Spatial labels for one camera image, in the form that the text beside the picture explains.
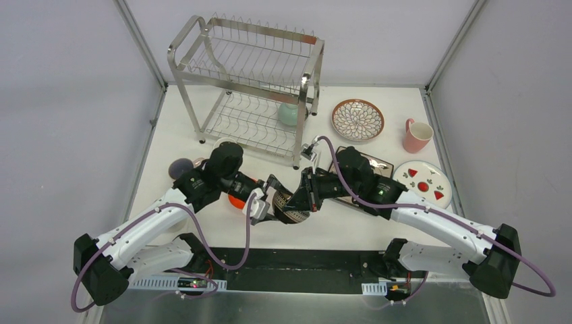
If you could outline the mint green ceramic bowl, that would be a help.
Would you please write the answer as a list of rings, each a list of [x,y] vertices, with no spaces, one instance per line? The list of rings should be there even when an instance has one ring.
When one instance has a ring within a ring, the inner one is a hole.
[[[290,127],[297,125],[298,106],[289,103],[281,103],[277,111],[279,121]]]

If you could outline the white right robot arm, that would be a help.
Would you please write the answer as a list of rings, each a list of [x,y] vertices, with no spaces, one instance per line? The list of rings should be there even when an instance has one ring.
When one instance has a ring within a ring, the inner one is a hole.
[[[374,173],[370,161],[352,146],[335,156],[338,172],[313,167],[302,171],[299,188],[283,207],[285,212],[317,212],[325,199],[354,192],[353,200],[363,211],[444,242],[444,246],[427,246],[395,238],[382,256],[386,273],[393,277],[407,270],[456,275],[487,295],[508,297],[519,266],[513,254],[521,252],[515,228],[472,223],[433,205],[402,183]]]

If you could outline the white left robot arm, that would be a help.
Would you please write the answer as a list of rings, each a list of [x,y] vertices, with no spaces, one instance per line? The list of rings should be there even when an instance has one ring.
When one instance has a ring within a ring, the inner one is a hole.
[[[201,271],[206,261],[226,270],[243,266],[249,255],[251,227],[270,209],[267,191],[277,185],[271,175],[254,180],[239,169],[244,150],[223,142],[210,157],[180,169],[162,197],[143,213],[95,238],[83,234],[74,242],[73,269],[77,278],[70,304],[81,313],[120,297],[131,284],[164,271]],[[236,265],[224,263],[208,245],[197,213],[225,193],[244,202],[246,246]]]

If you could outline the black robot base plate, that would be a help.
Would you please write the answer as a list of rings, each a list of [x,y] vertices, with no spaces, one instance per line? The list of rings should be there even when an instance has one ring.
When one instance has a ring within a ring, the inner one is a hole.
[[[231,291],[361,294],[362,284],[407,277],[406,270],[386,264],[381,252],[368,250],[252,248],[239,269],[211,264],[213,278],[226,281]]]

